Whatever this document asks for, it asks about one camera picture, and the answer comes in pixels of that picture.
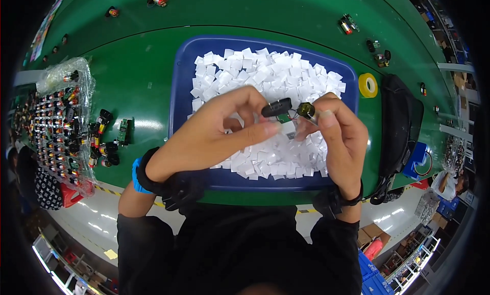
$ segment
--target hand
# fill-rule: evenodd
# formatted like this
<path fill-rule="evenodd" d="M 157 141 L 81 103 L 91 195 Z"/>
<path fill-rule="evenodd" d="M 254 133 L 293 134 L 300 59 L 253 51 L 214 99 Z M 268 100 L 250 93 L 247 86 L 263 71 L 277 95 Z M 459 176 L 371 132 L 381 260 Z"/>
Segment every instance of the hand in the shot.
<path fill-rule="evenodd" d="M 151 157 L 146 175 L 152 181 L 163 182 L 178 171 L 207 169 L 240 149 L 276 135 L 279 123 L 263 117 L 260 123 L 254 123 L 253 113 L 260 115 L 266 105 L 266 99 L 252 86 L 211 99 Z M 235 112 L 243 119 L 243 128 L 237 119 L 229 118 Z M 233 133 L 225 134 L 226 129 Z"/>
<path fill-rule="evenodd" d="M 302 119 L 296 139 L 304 140 L 320 130 L 328 147 L 328 175 L 346 200 L 355 199 L 361 189 L 368 129 L 334 93 L 325 94 L 313 105 L 320 112 L 318 127 Z"/>

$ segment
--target white floor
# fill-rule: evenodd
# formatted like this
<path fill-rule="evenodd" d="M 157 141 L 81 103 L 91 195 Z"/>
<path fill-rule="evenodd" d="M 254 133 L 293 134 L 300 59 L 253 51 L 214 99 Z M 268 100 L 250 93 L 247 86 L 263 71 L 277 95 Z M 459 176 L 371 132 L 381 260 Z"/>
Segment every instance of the white floor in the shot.
<path fill-rule="evenodd" d="M 108 184 L 101 185 L 115 192 L 122 192 L 122 188 Z M 411 188 L 397 200 L 378 206 L 370 203 L 363 204 L 363 213 L 360 226 L 364 227 L 376 223 L 387 232 L 391 238 L 383 251 L 391 248 L 406 235 L 408 235 L 420 221 L 413 215 L 422 196 L 423 190 Z M 75 240 L 89 249 L 103 260 L 117 266 L 118 259 L 110 260 L 104 252 L 112 249 L 118 251 L 116 218 L 118 215 L 119 197 L 101 190 L 95 195 L 82 199 L 70 208 L 58 211 L 49 211 L 56 222 L 64 228 Z M 313 209 L 312 205 L 299 205 L 298 210 Z M 150 216 L 157 216 L 172 227 L 174 234 L 178 234 L 184 216 L 177 211 L 169 212 L 162 207 L 153 206 Z M 301 213 L 296 215 L 297 231 L 308 241 L 310 231 L 322 215 L 318 212 Z"/>

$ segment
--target poster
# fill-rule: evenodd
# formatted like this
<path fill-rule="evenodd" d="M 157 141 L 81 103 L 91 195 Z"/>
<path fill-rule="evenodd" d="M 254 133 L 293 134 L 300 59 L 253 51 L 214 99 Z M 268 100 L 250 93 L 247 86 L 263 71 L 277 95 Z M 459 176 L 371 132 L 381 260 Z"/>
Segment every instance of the poster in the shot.
<path fill-rule="evenodd" d="M 50 12 L 47 14 L 43 22 L 41 23 L 41 26 L 39 27 L 39 30 L 37 31 L 36 36 L 32 41 L 32 54 L 30 57 L 31 62 L 37 60 L 37 58 L 39 58 L 39 56 L 41 55 L 47 31 L 50 28 L 51 22 L 54 18 L 54 15 L 56 14 L 56 10 L 58 10 L 62 2 L 63 0 L 56 0 L 53 6 L 51 7 Z"/>

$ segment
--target blue tray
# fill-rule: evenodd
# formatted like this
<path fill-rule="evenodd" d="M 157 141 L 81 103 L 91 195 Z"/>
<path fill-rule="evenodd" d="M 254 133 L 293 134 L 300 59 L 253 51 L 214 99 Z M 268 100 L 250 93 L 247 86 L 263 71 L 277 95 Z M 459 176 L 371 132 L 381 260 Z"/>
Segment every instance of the blue tray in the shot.
<path fill-rule="evenodd" d="M 359 249 L 359 266 L 361 267 L 361 275 L 363 281 L 379 274 L 379 270 L 374 264 L 366 257 L 366 255 Z"/>
<path fill-rule="evenodd" d="M 174 73 L 172 76 L 172 88 L 170 94 L 170 113 L 168 119 L 169 137 L 177 131 L 187 120 L 187 115 L 192 113 L 191 101 L 193 96 L 192 78 L 195 77 L 194 61 L 197 56 L 203 56 L 212 51 L 223 55 L 224 49 L 244 50 L 250 47 L 252 51 L 267 47 L 268 51 L 282 53 L 288 51 L 301 53 L 302 59 L 309 60 L 310 64 L 318 63 L 325 66 L 327 71 L 335 71 L 343 76 L 346 83 L 346 92 L 342 95 L 342 101 L 357 115 L 359 91 L 356 72 L 346 62 L 336 58 L 317 53 L 315 51 L 288 45 L 276 41 L 254 39 L 247 37 L 204 35 L 185 41 L 175 55 Z M 320 173 L 314 177 L 299 179 L 274 180 L 272 177 L 259 180 L 248 180 L 231 172 L 229 169 L 209 169 L 200 171 L 206 173 L 209 189 L 219 191 L 259 191 L 259 192 L 284 192 L 284 191 L 308 191 L 319 190 L 332 184 L 329 177 L 323 178 Z"/>
<path fill-rule="evenodd" d="M 381 276 L 381 274 L 375 274 L 368 280 L 363 281 L 361 288 L 364 295 L 394 295 L 395 292 Z"/>

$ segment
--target plastic bag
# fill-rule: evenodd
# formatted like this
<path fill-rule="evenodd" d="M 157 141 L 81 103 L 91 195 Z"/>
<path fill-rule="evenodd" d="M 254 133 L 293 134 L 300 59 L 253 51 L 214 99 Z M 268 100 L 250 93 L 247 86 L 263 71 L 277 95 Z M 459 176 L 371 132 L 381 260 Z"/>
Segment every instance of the plastic bag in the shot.
<path fill-rule="evenodd" d="M 39 100 L 32 130 L 38 148 L 39 165 L 68 188 L 82 196 L 94 194 L 97 181 L 88 162 L 88 125 L 95 79 L 88 60 L 72 58 L 46 69 L 36 83 Z M 70 145 L 79 146 L 73 151 Z"/>

